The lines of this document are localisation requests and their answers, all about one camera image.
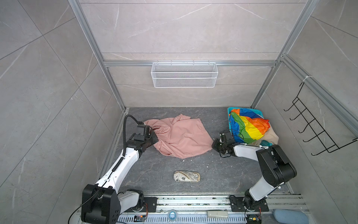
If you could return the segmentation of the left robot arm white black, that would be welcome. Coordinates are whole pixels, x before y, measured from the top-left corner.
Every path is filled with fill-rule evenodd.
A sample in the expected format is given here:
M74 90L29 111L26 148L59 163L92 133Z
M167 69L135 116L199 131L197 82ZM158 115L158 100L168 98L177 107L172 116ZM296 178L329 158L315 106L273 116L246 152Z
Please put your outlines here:
M145 150L156 144L158 138L153 129L145 124L137 126L114 165L95 184L88 184L82 192L81 221L88 224L115 224L127 211L141 211L145 205L141 190L119 190L131 167Z

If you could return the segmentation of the pink shorts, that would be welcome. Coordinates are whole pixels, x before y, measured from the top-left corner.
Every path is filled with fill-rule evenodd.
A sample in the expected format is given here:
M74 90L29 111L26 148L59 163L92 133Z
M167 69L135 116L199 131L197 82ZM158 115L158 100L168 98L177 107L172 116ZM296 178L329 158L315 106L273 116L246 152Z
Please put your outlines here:
M144 122L155 132L154 147L164 156L186 159L212 149L213 139L199 118L178 115L175 118L150 119Z

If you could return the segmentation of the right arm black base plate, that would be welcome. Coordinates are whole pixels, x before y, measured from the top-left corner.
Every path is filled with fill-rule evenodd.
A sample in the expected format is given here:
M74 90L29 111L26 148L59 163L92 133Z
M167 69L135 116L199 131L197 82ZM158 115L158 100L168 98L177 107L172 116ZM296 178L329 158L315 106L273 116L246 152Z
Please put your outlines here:
M236 197L231 195L228 197L231 210L233 212L268 212L269 208L265 199L255 201L249 196Z

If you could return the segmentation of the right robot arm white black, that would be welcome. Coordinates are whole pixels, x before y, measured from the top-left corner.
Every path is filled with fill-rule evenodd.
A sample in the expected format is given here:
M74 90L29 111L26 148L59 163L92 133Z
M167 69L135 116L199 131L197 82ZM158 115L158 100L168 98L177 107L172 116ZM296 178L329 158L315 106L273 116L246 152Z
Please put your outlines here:
M220 133L219 139L213 141L212 148L220 156L228 154L230 157L247 158L259 163L262 177L246 190L243 197L243 206L249 211L262 208L268 195L297 176L296 168L279 145L254 146L238 143L231 132L225 130Z

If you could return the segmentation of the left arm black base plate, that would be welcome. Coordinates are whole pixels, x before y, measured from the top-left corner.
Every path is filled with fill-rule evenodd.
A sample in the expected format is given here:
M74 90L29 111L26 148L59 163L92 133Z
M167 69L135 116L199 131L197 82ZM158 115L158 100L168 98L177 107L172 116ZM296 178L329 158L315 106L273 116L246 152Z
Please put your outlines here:
M156 212L157 210L157 197L144 197L143 206L137 209L129 208L125 212Z

